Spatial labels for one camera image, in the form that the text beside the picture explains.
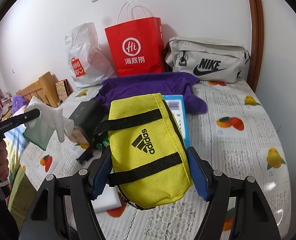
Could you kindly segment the left hand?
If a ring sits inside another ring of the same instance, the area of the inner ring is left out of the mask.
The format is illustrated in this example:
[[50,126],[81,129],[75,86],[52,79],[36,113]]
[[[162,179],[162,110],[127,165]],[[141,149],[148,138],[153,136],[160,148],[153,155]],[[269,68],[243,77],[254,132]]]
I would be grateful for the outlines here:
[[5,181],[8,179],[9,167],[8,167],[8,152],[6,149],[6,143],[4,140],[0,141],[0,180]]

